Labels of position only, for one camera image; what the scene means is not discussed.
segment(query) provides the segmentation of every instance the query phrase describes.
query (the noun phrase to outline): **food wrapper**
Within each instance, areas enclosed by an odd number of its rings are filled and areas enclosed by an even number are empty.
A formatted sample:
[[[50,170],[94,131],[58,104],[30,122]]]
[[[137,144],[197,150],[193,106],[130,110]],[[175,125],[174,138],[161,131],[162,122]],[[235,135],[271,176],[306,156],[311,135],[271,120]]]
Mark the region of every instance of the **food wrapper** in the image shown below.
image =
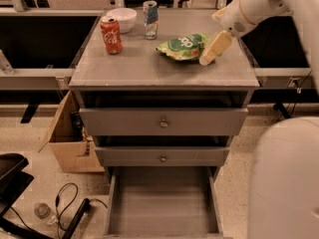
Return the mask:
[[[207,34],[192,34],[164,42],[157,50],[177,61],[198,60],[208,40]]]

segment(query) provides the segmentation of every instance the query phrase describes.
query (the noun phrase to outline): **gray tabletop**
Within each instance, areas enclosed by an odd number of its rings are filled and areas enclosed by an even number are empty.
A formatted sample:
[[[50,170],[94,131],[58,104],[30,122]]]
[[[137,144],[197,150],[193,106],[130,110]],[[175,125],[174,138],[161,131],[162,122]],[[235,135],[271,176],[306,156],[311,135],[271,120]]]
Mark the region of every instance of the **gray tabletop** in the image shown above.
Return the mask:
[[[70,83],[72,89],[258,87],[248,60],[233,39],[232,45],[208,66],[177,62],[156,50],[170,39],[189,34],[209,36],[221,29],[212,10],[159,9],[159,36],[144,37],[143,11],[134,29],[122,34],[123,50],[109,55],[98,24]]]

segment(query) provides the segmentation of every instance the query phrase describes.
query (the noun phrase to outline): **brown box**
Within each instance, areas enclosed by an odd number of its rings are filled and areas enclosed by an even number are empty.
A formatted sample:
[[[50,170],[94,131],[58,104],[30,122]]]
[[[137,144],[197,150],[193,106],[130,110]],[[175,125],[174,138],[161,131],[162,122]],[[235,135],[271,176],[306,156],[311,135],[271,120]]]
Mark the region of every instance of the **brown box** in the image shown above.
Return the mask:
[[[104,172],[95,153],[94,142],[90,140],[90,154],[87,155],[87,142],[73,141],[70,113],[78,110],[79,105],[69,91],[61,101],[39,151],[48,143],[63,172]]]

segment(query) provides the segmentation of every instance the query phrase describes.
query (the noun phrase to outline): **box flap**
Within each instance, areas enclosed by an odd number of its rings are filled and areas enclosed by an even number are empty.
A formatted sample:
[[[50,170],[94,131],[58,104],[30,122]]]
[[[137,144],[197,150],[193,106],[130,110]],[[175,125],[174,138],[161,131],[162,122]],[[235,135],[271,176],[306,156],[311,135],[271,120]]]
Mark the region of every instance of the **box flap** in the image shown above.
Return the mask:
[[[57,137],[71,137],[73,134],[70,113],[77,112],[79,105],[71,91],[65,95],[51,121],[43,141],[40,145],[39,152],[50,141],[54,141]]]

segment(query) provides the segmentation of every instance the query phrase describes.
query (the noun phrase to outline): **drawer knob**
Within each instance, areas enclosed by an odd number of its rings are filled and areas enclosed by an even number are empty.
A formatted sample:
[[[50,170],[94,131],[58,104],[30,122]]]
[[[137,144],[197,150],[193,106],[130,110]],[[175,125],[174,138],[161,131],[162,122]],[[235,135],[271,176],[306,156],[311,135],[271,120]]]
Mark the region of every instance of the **drawer knob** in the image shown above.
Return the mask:
[[[166,156],[165,155],[162,155],[160,157],[160,162],[166,162]]]
[[[168,122],[165,121],[165,120],[162,120],[162,121],[160,122],[160,127],[161,127],[161,128],[167,128],[167,127],[168,127]]]

